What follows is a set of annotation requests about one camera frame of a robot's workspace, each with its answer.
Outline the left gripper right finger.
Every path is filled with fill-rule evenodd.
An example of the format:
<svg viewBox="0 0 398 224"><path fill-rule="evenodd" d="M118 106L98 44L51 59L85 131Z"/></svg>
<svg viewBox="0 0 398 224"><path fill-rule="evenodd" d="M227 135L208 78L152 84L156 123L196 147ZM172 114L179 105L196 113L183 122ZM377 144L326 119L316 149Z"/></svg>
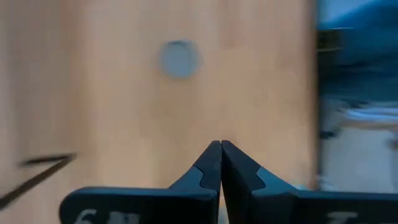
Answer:
<svg viewBox="0 0 398 224"><path fill-rule="evenodd" d="M398 224L398 194L300 190L230 141L221 146L229 224Z"/></svg>

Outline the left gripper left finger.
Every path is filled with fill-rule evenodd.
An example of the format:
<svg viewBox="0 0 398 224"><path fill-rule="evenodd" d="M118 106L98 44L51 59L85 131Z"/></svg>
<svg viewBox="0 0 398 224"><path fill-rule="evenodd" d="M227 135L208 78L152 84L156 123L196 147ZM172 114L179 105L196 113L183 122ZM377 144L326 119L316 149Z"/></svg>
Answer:
<svg viewBox="0 0 398 224"><path fill-rule="evenodd" d="M84 187L60 204L61 224L217 224L222 147L213 141L166 189Z"/></svg>

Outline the teal salmon can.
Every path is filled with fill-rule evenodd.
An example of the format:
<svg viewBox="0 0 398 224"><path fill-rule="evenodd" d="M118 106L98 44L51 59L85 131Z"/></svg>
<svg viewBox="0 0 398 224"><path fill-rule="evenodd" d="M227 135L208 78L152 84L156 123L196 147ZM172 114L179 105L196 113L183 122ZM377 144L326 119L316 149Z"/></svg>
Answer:
<svg viewBox="0 0 398 224"><path fill-rule="evenodd" d="M201 53L192 40L171 40L161 46L158 63L169 78L188 79L201 67Z"/></svg>

